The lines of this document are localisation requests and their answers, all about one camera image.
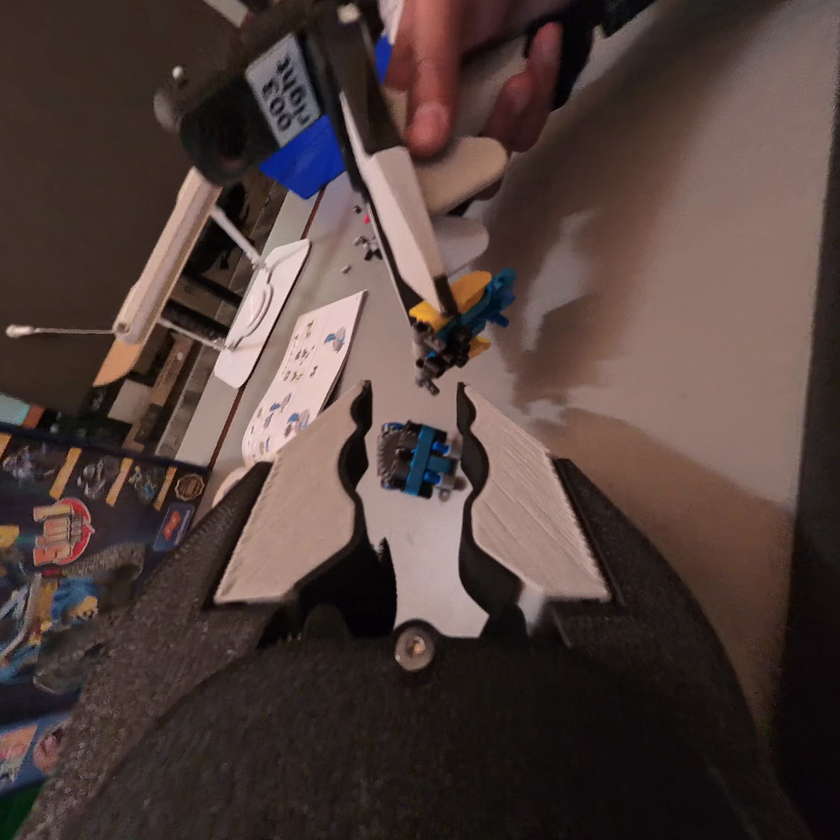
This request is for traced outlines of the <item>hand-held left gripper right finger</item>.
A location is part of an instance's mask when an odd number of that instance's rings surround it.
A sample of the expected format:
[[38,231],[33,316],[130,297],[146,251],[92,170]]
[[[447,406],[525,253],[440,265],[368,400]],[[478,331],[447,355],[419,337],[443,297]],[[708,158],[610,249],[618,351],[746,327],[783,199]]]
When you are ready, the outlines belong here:
[[475,387],[459,383],[469,483],[458,574],[488,615],[517,607],[529,629],[555,607],[608,606],[614,588],[555,458]]

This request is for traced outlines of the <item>dark blue toy set box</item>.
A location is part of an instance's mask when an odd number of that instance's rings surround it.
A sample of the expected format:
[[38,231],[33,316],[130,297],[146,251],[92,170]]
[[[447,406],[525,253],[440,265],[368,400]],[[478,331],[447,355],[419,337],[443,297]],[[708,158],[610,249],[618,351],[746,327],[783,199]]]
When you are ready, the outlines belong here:
[[184,540],[210,475],[2,424],[2,797],[51,772],[95,631]]

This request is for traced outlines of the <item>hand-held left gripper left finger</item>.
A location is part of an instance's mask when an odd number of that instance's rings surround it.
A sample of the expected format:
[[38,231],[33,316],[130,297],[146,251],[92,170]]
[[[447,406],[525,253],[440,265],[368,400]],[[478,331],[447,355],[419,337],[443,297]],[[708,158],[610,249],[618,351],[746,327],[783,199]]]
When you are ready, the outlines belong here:
[[360,381],[279,450],[213,596],[279,603],[346,560],[373,558],[358,485],[370,462],[371,382]]

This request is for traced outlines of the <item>blue yellow brick assembly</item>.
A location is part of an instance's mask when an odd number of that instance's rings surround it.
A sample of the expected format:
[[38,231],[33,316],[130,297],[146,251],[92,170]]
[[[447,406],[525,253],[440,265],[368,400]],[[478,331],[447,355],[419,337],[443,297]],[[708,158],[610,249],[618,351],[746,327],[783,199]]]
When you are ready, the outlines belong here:
[[409,311],[413,328],[416,383],[430,395],[439,393],[438,380],[448,371],[464,368],[486,352],[482,337],[487,326],[506,328],[505,315],[515,301],[517,273],[506,268],[495,275],[485,270],[458,278],[451,287],[456,314],[445,316],[422,301]]

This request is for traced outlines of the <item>person's right hand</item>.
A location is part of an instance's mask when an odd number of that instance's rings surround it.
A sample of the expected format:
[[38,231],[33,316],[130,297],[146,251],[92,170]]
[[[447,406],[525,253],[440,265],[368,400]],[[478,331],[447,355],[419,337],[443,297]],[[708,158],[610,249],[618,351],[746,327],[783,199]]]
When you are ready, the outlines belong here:
[[[407,93],[405,143],[418,158],[431,158],[448,144],[458,116],[464,55],[567,2],[406,2],[387,84]],[[560,69],[562,29],[548,23],[535,35],[525,69],[497,95],[486,135],[509,152],[525,152],[539,139],[552,110]]]

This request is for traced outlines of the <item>pile of loose brick pieces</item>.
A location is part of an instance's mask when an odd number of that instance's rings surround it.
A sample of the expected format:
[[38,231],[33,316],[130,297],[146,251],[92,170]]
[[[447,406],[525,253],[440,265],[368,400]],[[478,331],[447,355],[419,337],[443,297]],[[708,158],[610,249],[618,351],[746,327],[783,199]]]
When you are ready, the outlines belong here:
[[368,208],[355,199],[339,226],[339,274],[348,276],[362,265],[384,261],[382,247],[375,233]]

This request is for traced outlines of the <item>open instruction booklet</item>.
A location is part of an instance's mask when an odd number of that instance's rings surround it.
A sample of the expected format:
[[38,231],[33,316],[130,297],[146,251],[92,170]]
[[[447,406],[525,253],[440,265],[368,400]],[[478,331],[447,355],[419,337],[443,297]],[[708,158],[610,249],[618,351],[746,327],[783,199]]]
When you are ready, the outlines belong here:
[[300,316],[280,368],[249,419],[245,464],[274,457],[326,406],[346,364],[367,291]]

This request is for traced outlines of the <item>blue plastic bin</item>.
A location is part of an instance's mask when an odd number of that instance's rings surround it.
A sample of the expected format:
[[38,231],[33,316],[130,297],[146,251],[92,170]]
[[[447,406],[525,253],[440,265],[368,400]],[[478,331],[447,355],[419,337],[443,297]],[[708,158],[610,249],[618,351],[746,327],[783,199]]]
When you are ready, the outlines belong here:
[[329,116],[321,116],[287,146],[259,164],[259,172],[308,200],[345,172]]

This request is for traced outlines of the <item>black partition panel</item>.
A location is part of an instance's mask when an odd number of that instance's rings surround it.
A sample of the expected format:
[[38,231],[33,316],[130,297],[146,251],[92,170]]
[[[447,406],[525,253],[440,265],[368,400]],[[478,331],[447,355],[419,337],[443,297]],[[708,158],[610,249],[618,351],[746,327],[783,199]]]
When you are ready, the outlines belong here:
[[226,57],[238,2],[1,2],[2,394],[75,413],[190,167],[153,113]]

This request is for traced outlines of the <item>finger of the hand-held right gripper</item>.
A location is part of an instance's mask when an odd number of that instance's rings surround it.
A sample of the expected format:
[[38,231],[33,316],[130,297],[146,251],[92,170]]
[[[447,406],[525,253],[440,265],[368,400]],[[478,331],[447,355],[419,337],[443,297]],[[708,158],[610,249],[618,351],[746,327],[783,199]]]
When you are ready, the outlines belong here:
[[389,119],[381,141],[358,108],[346,98],[339,103],[369,215],[403,309],[408,312],[425,301],[436,312],[454,316],[455,298],[410,154]]

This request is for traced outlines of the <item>white desk lamp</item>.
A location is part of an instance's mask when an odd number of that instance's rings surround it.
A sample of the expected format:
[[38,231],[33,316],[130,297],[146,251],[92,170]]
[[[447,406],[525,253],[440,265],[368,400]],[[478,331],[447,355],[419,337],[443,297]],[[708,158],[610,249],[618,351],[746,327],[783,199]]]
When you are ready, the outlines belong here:
[[[310,251],[300,239],[261,255],[218,205],[222,189],[191,169],[178,192],[174,208],[153,248],[140,278],[131,287],[109,330],[48,329],[10,324],[10,339],[40,334],[108,335],[113,344],[102,363],[95,386],[110,384],[131,371],[155,328],[167,328],[219,352],[216,378],[238,389],[250,377]],[[232,243],[243,250],[254,269],[236,317],[223,339],[210,340],[165,318],[176,282],[207,222],[214,222]]]

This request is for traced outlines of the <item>black blue gear brick assembly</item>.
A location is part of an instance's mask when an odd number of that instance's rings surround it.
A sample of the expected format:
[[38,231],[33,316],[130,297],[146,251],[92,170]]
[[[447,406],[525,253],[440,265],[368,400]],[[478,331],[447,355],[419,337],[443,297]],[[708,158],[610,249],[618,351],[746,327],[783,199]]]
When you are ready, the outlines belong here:
[[414,421],[384,423],[376,446],[376,475],[384,490],[446,501],[462,487],[463,440]]

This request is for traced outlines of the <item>green plastic bin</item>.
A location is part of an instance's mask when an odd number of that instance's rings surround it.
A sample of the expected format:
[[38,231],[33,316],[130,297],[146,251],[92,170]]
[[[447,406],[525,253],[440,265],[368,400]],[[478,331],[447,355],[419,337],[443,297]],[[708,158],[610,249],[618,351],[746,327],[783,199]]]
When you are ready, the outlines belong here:
[[1,796],[1,839],[15,839],[45,786],[43,782],[20,787]]

